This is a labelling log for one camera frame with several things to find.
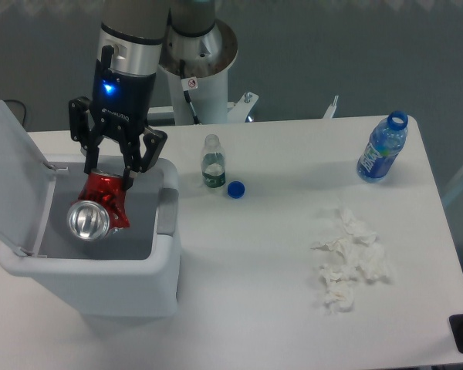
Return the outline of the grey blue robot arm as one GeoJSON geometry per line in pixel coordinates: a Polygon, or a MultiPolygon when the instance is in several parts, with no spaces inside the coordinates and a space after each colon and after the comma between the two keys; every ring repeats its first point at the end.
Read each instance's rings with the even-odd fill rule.
{"type": "Polygon", "coordinates": [[[167,140],[147,113],[168,28],[199,37],[215,27],[213,1],[106,1],[103,4],[92,96],[68,103],[70,135],[96,169],[99,145],[109,138],[123,155],[123,189],[156,163],[167,140]]]}

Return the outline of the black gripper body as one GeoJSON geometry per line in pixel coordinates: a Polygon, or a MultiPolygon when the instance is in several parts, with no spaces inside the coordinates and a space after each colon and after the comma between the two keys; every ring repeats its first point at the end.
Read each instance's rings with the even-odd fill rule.
{"type": "Polygon", "coordinates": [[[106,136],[119,141],[123,131],[127,142],[135,143],[144,131],[156,75],[131,75],[111,69],[98,60],[93,80],[90,114],[93,138],[106,136]]]}

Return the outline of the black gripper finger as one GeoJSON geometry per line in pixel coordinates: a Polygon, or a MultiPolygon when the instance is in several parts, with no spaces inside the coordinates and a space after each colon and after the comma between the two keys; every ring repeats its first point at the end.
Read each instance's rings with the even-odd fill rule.
{"type": "Polygon", "coordinates": [[[144,128],[142,140],[146,147],[144,155],[140,154],[140,136],[129,137],[125,132],[122,132],[124,190],[129,190],[133,186],[138,173],[145,173],[156,164],[167,142],[167,134],[164,131],[148,126],[144,128]]]}
{"type": "Polygon", "coordinates": [[[97,167],[99,158],[99,137],[89,127],[90,100],[85,96],[68,103],[71,139],[80,144],[85,153],[84,172],[90,174],[97,167]]]}

